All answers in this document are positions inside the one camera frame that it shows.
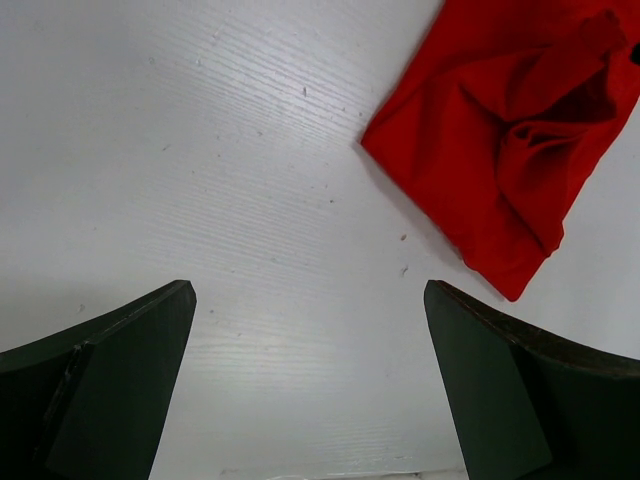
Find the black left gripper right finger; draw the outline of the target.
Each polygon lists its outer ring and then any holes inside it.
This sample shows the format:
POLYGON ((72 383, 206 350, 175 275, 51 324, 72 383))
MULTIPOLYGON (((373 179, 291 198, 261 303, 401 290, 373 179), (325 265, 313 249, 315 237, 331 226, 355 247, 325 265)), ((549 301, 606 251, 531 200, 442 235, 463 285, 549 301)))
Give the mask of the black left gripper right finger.
POLYGON ((471 479, 636 479, 639 363, 441 281, 428 328, 471 479))

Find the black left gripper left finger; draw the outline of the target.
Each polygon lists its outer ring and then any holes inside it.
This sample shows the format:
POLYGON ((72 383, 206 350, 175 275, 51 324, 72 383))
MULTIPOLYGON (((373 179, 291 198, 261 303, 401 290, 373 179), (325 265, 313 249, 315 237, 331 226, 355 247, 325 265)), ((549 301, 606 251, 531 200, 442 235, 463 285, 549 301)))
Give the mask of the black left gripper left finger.
POLYGON ((2 352, 2 478, 148 478, 196 304, 175 280, 2 352))

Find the red t-shirt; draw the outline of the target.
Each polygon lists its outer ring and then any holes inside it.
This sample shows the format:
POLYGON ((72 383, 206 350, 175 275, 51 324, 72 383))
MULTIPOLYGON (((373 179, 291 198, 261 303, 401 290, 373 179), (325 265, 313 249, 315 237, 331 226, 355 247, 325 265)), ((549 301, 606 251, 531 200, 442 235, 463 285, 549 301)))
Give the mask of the red t-shirt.
POLYGON ((363 148, 515 301, 639 98, 635 1, 447 1, 363 148))

